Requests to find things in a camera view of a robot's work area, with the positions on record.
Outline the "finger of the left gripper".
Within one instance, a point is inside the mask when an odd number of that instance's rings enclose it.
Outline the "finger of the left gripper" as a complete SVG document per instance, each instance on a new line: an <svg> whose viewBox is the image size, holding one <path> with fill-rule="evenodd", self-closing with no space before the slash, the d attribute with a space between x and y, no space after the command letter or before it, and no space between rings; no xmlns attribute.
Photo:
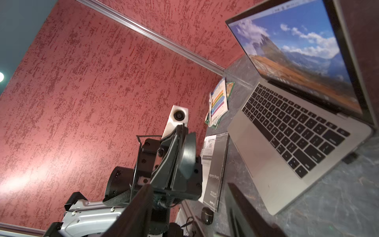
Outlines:
<svg viewBox="0 0 379 237"><path fill-rule="evenodd" d="M163 150L163 156L157 170L152 173L151 185L154 188L165 190L170 186L172 172L187 134L188 128L182 123L160 140L159 151Z"/></svg>
<svg viewBox="0 0 379 237"><path fill-rule="evenodd" d="M188 134L184 140L183 152L178 162L177 189L186 190L191 178L196 157L196 133Z"/></svg>

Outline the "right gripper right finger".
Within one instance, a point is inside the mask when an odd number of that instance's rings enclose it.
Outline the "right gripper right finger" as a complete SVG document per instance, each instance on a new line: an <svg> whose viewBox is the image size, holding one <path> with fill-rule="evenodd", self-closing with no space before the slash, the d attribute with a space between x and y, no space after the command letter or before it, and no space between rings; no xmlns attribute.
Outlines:
<svg viewBox="0 0 379 237"><path fill-rule="evenodd" d="M269 225L234 183L225 189L226 211L232 237L284 237L278 226Z"/></svg>

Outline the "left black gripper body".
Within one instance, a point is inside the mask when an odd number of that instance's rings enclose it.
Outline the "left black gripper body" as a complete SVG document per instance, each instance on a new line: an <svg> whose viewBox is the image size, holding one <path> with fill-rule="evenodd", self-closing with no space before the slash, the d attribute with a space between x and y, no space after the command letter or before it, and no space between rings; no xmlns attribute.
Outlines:
<svg viewBox="0 0 379 237"><path fill-rule="evenodd" d="M162 162L163 150L159 151L159 146L160 140L155 140L153 137L139 143L138 158L134 169L134 192L137 193L145 185L151 185L152 173L157 170ZM170 186L162 190L156 189L151 185L156 201L198 200L200 198L202 188L202 165L201 158L197 155L195 157L192 176L187 182L187 189L177 189L178 162L180 161L182 152L183 146L172 172Z"/></svg>

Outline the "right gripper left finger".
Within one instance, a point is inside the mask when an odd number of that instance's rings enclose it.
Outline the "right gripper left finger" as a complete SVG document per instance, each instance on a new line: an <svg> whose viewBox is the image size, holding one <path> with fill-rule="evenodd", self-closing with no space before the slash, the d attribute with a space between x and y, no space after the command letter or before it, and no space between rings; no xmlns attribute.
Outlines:
<svg viewBox="0 0 379 237"><path fill-rule="evenodd" d="M151 185L139 190L121 216L102 235L104 237L146 237L152 216L154 192Z"/></svg>

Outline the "black wireless usb receiver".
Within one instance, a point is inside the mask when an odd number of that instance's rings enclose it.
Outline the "black wireless usb receiver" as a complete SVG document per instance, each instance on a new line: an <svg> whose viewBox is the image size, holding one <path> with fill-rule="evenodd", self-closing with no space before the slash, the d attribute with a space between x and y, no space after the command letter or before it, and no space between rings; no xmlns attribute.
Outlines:
<svg viewBox="0 0 379 237"><path fill-rule="evenodd" d="M342 161L345 164L350 165L350 164L354 163L358 159L358 157L359 157L359 155L356 152L352 152L348 156L343 158Z"/></svg>

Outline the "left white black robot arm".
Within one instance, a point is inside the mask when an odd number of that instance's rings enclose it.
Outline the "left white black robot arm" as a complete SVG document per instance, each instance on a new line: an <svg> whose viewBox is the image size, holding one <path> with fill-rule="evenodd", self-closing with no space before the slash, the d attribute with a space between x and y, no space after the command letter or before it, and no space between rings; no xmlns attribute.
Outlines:
<svg viewBox="0 0 379 237"><path fill-rule="evenodd" d="M165 138L138 136L139 152L133 169L116 167L102 201L73 193L62 221L54 222L47 237L181 237L183 227L170 221L170 211L202 193L201 158L196 134L184 124Z"/></svg>

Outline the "silver laptop with black keys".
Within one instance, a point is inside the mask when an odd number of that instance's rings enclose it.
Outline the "silver laptop with black keys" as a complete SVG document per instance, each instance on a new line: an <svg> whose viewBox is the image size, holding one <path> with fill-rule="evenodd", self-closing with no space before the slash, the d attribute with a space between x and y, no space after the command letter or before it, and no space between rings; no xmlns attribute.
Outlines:
<svg viewBox="0 0 379 237"><path fill-rule="evenodd" d="M260 76L228 133L276 215L378 123L340 1L264 1L226 25Z"/></svg>

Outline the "grey setup guide booklet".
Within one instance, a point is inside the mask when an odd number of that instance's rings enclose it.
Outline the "grey setup guide booklet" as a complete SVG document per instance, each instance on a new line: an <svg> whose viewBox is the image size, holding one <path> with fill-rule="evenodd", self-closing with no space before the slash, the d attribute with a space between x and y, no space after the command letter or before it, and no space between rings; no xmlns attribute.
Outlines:
<svg viewBox="0 0 379 237"><path fill-rule="evenodd" d="M200 153L202 164L202 195L199 201L217 212L228 153L227 132L205 137Z"/></svg>

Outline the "small black round object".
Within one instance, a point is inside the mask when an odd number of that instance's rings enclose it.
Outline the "small black round object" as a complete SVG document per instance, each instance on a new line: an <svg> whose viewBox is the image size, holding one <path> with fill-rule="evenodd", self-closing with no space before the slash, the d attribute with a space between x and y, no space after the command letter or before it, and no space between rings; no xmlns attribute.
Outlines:
<svg viewBox="0 0 379 237"><path fill-rule="evenodd" d="M211 225L214 219L214 212L209 207L204 207L201 212L201 222L204 225Z"/></svg>

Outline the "colourful folded leaflets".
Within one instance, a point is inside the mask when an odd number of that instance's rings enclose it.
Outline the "colourful folded leaflets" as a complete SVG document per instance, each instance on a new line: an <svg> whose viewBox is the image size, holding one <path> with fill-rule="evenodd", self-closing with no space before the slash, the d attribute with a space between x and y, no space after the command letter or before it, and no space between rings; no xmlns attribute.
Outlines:
<svg viewBox="0 0 379 237"><path fill-rule="evenodd" d="M209 94L208 112L205 123L217 129L222 116L228 112L228 100L232 94L235 82L227 82L223 77L216 88Z"/></svg>

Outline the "left aluminium corner post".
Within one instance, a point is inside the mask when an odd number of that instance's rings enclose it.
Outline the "left aluminium corner post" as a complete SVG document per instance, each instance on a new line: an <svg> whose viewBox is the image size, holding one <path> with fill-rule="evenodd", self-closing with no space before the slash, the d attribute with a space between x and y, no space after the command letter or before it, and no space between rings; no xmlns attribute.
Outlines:
<svg viewBox="0 0 379 237"><path fill-rule="evenodd" d="M78 2L220 76L224 74L225 68L137 23L100 1L78 0Z"/></svg>

